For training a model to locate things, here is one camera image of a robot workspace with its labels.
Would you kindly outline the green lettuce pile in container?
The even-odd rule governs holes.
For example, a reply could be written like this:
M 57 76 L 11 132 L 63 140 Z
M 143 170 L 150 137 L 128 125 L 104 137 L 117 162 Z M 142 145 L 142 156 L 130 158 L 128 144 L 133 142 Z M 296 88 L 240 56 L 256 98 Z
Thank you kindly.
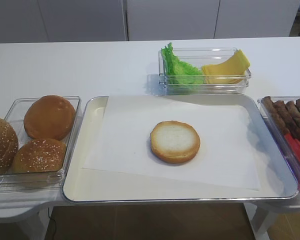
M 197 67 L 180 60 L 173 52 L 172 43 L 161 49 L 165 74 L 170 85 L 201 85 L 205 84 L 203 73 Z

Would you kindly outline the clear lettuce cheese container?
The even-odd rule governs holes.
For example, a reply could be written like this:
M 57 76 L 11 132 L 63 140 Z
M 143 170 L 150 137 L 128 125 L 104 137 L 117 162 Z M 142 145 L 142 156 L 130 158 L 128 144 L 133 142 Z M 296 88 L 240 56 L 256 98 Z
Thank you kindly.
M 187 62 L 202 71 L 204 65 L 221 64 L 228 60 L 239 49 L 229 47 L 217 48 L 174 48 L 173 53 L 184 62 Z M 241 94 L 249 86 L 251 72 L 245 71 L 244 76 L 236 76 L 241 79 L 235 84 L 207 84 L 206 76 L 203 77 L 205 84 L 169 84 L 169 77 L 165 73 L 165 65 L 161 50 L 158 52 L 158 85 L 163 95 L 190 95 L 190 94 Z

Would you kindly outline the toasted bottom bun half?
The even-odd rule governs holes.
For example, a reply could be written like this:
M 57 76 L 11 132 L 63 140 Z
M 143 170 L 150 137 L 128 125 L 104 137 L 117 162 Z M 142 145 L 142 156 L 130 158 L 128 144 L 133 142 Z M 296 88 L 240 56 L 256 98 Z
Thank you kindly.
M 175 120 L 158 123 L 150 133 L 150 148 L 160 160 L 183 164 L 198 153 L 201 139 L 189 124 Z

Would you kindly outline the white parchment paper sheet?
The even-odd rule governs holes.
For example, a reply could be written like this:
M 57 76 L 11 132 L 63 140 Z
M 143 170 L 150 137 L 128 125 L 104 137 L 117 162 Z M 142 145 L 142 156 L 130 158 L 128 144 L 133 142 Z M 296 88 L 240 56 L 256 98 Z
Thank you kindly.
M 110 96 L 101 130 L 84 167 L 197 182 L 260 188 L 256 151 L 248 141 L 250 116 L 237 104 L 207 105 L 159 96 Z M 191 125 L 200 137 L 197 155 L 184 164 L 168 164 L 150 149 L 150 134 L 163 121 Z

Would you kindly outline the yellow cheese slices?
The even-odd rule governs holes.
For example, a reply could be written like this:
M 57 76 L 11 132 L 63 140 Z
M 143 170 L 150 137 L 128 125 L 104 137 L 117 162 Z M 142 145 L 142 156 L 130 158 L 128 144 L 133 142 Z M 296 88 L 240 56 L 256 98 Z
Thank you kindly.
M 236 77 L 244 76 L 249 67 L 249 60 L 239 49 L 225 62 L 204 65 L 201 69 L 207 84 L 236 84 L 242 80 Z

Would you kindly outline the plain brown bun top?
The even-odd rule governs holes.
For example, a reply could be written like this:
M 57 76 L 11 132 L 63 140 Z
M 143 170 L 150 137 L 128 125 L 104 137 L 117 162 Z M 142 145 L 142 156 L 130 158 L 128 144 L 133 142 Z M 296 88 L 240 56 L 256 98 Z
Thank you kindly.
M 76 110 L 65 98 L 46 95 L 27 110 L 23 125 L 32 139 L 64 139 L 72 130 Z

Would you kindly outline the sesame bun front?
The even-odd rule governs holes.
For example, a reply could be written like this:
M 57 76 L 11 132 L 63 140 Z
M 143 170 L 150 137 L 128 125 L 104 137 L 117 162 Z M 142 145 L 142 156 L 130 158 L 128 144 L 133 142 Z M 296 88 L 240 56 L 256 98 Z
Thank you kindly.
M 59 140 L 33 139 L 17 151 L 11 171 L 15 174 L 58 171 L 63 166 L 66 150 L 67 146 Z

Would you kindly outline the sesame bun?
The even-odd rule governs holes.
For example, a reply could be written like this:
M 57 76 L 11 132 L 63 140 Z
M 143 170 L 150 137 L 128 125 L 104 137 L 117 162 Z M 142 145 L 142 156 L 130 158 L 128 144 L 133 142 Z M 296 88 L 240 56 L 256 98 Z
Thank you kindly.
M 19 141 L 15 130 L 0 118 L 0 174 L 10 168 L 18 149 Z
M 66 150 L 67 146 L 59 140 L 33 139 L 17 151 L 11 171 L 15 174 L 58 171 L 63 166 Z

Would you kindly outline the clear patty tomato container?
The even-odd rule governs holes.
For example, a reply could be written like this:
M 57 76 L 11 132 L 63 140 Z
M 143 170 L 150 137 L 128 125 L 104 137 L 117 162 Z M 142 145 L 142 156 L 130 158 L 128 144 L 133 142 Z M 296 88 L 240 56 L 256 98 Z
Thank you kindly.
M 276 101 L 283 101 L 284 104 L 286 105 L 287 102 L 293 101 L 296 106 L 296 100 L 300 99 L 300 96 L 270 96 L 270 98 L 273 101 L 273 103 L 275 103 Z M 294 152 L 290 148 L 288 142 L 284 138 L 284 135 L 281 134 L 280 130 L 274 123 L 271 115 L 268 113 L 266 107 L 263 105 L 262 98 L 260 98 L 257 102 L 259 104 L 259 110 L 261 112 L 263 120 L 265 121 L 273 138 L 275 139 L 289 168 L 293 172 L 294 176 L 297 178 L 298 185 L 299 185 L 298 188 L 300 189 L 300 163 L 298 162 L 297 157 L 295 156 Z

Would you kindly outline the silver metal tray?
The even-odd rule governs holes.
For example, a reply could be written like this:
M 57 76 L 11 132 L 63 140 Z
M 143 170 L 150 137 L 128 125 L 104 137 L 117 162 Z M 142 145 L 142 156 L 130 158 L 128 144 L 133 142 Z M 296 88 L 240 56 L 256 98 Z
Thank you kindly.
M 108 98 L 91 99 L 84 111 L 63 194 L 72 202 L 173 202 L 252 201 L 290 199 L 298 193 L 298 181 L 270 134 L 255 102 L 243 94 L 160 96 L 200 105 L 239 105 L 250 117 L 247 139 L 256 151 L 254 160 L 260 188 L 221 186 L 140 174 L 85 168 L 99 135 Z

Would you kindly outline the sesame bun left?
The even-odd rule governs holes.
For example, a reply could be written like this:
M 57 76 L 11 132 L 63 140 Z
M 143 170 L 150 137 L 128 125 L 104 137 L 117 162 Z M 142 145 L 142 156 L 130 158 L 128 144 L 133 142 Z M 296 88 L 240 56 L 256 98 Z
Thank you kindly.
M 0 174 L 10 168 L 18 149 L 19 141 L 15 130 L 0 118 Z

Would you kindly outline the clear bun container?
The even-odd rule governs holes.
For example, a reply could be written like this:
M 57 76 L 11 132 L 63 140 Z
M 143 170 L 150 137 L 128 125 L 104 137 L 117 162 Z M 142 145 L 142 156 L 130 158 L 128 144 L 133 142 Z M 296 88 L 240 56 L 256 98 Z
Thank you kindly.
M 74 124 L 71 131 L 61 141 L 66 145 L 66 152 L 62 166 L 57 171 L 50 172 L 28 172 L 16 173 L 9 169 L 6 173 L 0 174 L 0 192 L 21 192 L 36 189 L 53 189 L 63 185 L 69 162 L 78 135 L 78 130 L 82 122 L 81 99 L 79 96 L 66 96 L 75 109 Z M 27 110 L 39 98 L 19 98 L 16 99 L 8 110 L 4 120 L 15 130 L 18 144 L 21 148 L 31 141 L 24 128 L 24 118 Z

